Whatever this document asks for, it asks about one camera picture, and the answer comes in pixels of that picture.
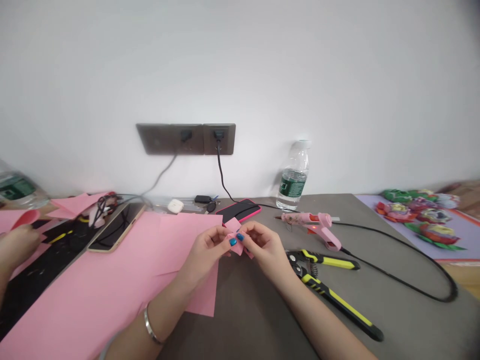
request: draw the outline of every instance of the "woman's left hand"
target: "woman's left hand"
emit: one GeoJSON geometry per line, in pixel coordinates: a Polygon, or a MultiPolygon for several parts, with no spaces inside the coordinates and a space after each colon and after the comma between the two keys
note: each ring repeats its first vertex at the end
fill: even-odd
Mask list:
{"type": "Polygon", "coordinates": [[[215,262],[237,243],[235,238],[226,237],[229,233],[225,227],[215,226],[198,235],[177,277],[198,286],[215,262]]]}

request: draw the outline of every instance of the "green bottle label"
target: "green bottle label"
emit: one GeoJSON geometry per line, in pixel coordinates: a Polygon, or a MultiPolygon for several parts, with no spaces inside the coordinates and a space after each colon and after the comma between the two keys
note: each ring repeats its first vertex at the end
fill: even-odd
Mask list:
{"type": "Polygon", "coordinates": [[[298,198],[302,195],[305,181],[291,181],[286,178],[281,178],[280,194],[288,196],[289,198],[298,198]]]}
{"type": "Polygon", "coordinates": [[[34,192],[35,187],[18,175],[13,175],[0,183],[0,195],[10,201],[22,199],[34,192]]]}

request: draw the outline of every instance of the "hand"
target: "hand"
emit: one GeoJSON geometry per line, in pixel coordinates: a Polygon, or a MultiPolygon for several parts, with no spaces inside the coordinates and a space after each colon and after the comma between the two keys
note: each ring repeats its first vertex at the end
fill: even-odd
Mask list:
{"type": "Polygon", "coordinates": [[[290,265],[280,236],[265,225],[249,221],[240,227],[243,245],[255,256],[258,265],[270,281],[279,287],[296,275],[290,265]]]}
{"type": "Polygon", "coordinates": [[[222,255],[230,255],[228,251],[237,241],[226,238],[229,233],[225,227],[215,226],[198,235],[177,277],[198,286],[222,255]]]}
{"type": "Polygon", "coordinates": [[[40,234],[30,225],[10,231],[0,238],[0,268],[12,272],[33,255],[40,243],[40,234]]]}

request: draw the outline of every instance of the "smartphone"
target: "smartphone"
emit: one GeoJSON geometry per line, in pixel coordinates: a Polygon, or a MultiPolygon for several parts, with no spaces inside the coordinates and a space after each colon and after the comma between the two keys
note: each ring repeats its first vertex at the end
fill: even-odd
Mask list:
{"type": "Polygon", "coordinates": [[[112,214],[110,221],[95,234],[87,250],[94,253],[111,253],[114,251],[144,210],[145,205],[140,202],[129,202],[121,205],[121,208],[112,214]]]}
{"type": "Polygon", "coordinates": [[[233,219],[234,217],[238,220],[239,223],[241,223],[262,211],[262,208],[259,205],[253,205],[255,205],[255,203],[252,200],[243,199],[242,201],[227,206],[222,210],[218,210],[215,214],[223,215],[222,222],[224,224],[229,220],[233,219]]]}

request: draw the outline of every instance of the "yellow and black pliers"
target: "yellow and black pliers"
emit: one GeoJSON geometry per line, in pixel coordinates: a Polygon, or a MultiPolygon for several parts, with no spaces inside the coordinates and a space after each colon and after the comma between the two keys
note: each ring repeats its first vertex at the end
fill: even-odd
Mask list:
{"type": "Polygon", "coordinates": [[[293,271],[305,285],[310,286],[318,294],[332,303],[373,340],[378,342],[384,340],[384,334],[378,327],[317,279],[318,269],[314,264],[325,264],[348,270],[358,270],[360,269],[358,262],[335,256],[325,256],[304,249],[287,250],[286,256],[288,261],[290,261],[293,271]]]}

